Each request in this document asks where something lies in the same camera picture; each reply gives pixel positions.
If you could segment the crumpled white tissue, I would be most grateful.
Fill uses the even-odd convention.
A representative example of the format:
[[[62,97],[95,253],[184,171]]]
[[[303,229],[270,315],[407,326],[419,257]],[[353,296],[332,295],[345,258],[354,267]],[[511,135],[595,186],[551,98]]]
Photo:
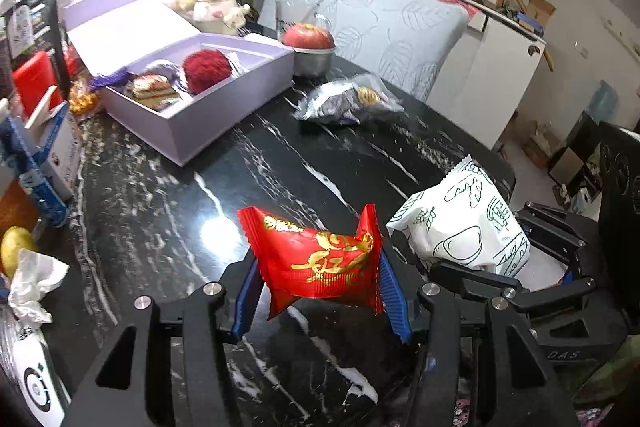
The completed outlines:
[[[9,306],[17,320],[34,331],[53,322],[52,315],[43,308],[42,298],[60,287],[69,265],[37,251],[22,248],[12,277]]]

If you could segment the grey leaf-pattern cushion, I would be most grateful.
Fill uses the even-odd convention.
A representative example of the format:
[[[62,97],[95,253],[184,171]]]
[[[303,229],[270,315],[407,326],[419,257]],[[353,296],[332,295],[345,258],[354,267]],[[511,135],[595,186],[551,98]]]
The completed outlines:
[[[277,3],[316,8],[336,54],[425,102],[469,21],[465,8],[439,0],[264,0],[258,23],[277,27]]]

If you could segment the red gold candy packet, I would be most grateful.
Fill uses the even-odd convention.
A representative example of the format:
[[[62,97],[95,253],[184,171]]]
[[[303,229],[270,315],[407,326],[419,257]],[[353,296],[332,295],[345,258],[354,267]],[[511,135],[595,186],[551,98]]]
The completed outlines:
[[[304,228],[257,207],[238,217],[269,288],[272,319],[300,298],[383,311],[375,205],[364,206],[354,235]]]

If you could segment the lavender gift box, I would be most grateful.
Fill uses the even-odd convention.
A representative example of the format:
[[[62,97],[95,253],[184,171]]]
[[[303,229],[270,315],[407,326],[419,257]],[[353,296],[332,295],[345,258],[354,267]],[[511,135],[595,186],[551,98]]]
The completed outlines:
[[[198,31],[160,0],[61,0],[70,43],[112,118],[178,166],[291,86],[294,54],[278,44]],[[183,63],[219,51],[231,74],[190,92]]]

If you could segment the white green-print snack packet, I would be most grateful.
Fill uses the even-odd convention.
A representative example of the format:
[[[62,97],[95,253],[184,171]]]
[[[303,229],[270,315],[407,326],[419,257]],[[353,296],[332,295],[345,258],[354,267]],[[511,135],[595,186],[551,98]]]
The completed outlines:
[[[412,194],[386,229],[404,234],[424,265],[447,260],[516,277],[530,257],[527,235],[494,181],[470,156],[439,184]]]

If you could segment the red plastic container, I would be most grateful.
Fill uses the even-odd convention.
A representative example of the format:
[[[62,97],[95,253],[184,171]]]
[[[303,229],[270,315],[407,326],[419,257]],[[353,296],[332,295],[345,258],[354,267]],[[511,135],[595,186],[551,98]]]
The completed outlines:
[[[18,69],[13,72],[13,80],[20,95],[26,118],[32,116],[43,95],[54,87],[50,98],[49,108],[54,109],[63,103],[63,97],[49,54],[38,51]]]

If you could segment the lavender satin drawstring pouch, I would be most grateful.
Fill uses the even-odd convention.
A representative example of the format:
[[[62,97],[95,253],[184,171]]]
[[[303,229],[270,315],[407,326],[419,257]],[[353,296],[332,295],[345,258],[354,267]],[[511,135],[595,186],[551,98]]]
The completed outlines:
[[[94,76],[89,81],[88,89],[93,93],[108,87],[122,88],[125,87],[129,81],[133,80],[134,77],[145,75],[161,75],[166,77],[170,83],[186,79],[183,68],[180,65],[168,60],[156,60],[146,64],[142,72],[138,72],[137,74],[130,72],[127,67],[123,67],[108,75]]]

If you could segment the small metal bowl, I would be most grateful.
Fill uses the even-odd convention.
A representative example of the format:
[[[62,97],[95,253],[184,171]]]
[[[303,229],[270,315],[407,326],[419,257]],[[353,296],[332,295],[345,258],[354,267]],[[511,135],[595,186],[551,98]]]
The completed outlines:
[[[335,49],[293,48],[295,77],[318,78],[326,75],[332,66]]]

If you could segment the silver foil snack packet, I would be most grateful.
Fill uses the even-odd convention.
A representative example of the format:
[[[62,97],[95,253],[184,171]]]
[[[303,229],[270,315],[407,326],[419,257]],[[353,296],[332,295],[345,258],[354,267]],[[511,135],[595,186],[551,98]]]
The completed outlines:
[[[404,106],[397,96],[373,74],[328,81],[312,89],[298,103],[294,118],[316,124],[362,124],[372,119],[402,114]]]

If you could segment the red fluffy scrunchie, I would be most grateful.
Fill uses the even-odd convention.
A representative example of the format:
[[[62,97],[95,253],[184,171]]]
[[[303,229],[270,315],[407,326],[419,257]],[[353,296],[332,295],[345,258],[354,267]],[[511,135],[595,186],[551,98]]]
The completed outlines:
[[[228,58],[218,50],[201,50],[189,55],[182,64],[186,85],[197,95],[232,76]]]

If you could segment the red apple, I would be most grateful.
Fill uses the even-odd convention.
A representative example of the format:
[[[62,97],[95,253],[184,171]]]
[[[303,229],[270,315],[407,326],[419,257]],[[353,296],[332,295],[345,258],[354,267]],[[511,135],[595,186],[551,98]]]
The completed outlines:
[[[333,37],[324,28],[313,24],[294,24],[281,37],[281,42],[291,48],[324,50],[333,49]]]

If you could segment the cardboard box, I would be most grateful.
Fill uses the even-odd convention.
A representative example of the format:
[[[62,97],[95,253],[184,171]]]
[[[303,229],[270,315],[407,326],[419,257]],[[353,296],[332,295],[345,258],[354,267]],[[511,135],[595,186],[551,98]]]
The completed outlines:
[[[518,24],[537,36],[542,36],[556,7],[547,0],[528,0],[524,12],[518,12]]]

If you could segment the clear drinking glass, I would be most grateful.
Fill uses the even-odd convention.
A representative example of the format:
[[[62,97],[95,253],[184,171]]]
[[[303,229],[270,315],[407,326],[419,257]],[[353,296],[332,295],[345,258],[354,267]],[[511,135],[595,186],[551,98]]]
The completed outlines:
[[[330,30],[330,21],[320,13],[319,2],[278,0],[276,2],[276,31],[282,39],[288,28],[296,24],[311,24]]]

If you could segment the gold brown snack packet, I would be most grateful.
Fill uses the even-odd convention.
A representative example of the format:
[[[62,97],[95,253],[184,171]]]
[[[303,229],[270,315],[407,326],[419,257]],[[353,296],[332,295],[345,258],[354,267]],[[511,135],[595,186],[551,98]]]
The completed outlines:
[[[180,101],[180,95],[163,75],[140,75],[130,80],[125,94],[142,106],[160,112]]]

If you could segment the white cabinet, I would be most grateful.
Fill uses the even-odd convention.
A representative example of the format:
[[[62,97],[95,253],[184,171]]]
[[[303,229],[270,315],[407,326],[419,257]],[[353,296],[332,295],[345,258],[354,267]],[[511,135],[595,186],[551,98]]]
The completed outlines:
[[[442,65],[427,105],[488,148],[518,109],[546,42],[491,10],[478,11]]]

